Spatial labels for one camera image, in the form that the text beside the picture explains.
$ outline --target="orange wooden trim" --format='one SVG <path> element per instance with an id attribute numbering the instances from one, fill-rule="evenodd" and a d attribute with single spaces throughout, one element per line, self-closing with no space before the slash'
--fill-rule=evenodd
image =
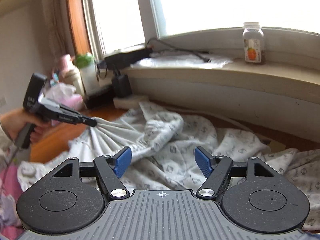
<path id="1" fill-rule="evenodd" d="M 82 0 L 66 0 L 69 25 L 76 54 L 91 52 Z"/>

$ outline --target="bottle label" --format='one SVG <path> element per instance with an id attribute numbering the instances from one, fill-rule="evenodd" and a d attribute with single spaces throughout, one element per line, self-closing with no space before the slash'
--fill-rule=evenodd
<path id="1" fill-rule="evenodd" d="M 244 40 L 244 55 L 247 62 L 261 62 L 261 47 L 258 39 Z"/>

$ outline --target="white cable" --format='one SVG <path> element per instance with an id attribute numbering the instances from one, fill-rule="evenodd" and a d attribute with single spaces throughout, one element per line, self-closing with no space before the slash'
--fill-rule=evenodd
<path id="1" fill-rule="evenodd" d="M 245 130 L 245 131 L 248 131 L 248 132 L 252 132 L 254 134 L 254 132 L 246 127 L 245 125 L 235 121 L 235 120 L 232 120 L 230 118 L 227 118 L 227 117 L 224 117 L 223 115 L 220 115 L 220 114 L 214 114 L 214 113 L 210 113 L 210 112 L 206 112 L 206 111 L 199 111 L 199 110 L 188 110 L 188 109 L 181 109 L 181 108 L 175 108 L 175 107 L 170 107 L 170 106 L 165 106 L 165 108 L 167 110 L 170 110 L 170 111 L 177 111 L 177 112 L 182 112 L 182 113 L 193 113 L 193 114 L 206 114 L 206 115 L 210 115 L 210 116 L 213 116 L 215 118 L 218 118 L 218 119 L 221 119 L 223 121 L 226 121 L 226 122 L 229 122 L 239 128 L 241 128 L 242 130 Z"/>

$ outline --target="triangular cutout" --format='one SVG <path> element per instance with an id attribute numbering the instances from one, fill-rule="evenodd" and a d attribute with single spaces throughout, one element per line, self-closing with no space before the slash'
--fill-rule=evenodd
<path id="1" fill-rule="evenodd" d="M 254 164 L 254 175 L 257 177 L 273 177 L 273 174 L 260 163 Z"/>
<path id="2" fill-rule="evenodd" d="M 71 177 L 72 176 L 72 163 L 68 163 L 58 170 L 52 177 Z"/>

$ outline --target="window sill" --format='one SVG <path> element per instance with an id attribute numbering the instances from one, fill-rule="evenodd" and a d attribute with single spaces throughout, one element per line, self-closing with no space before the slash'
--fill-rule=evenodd
<path id="1" fill-rule="evenodd" d="M 320 70 L 268 62 L 249 65 L 235 60 L 222 69 L 127 68 L 129 78 L 174 79 L 243 88 L 320 104 Z"/>

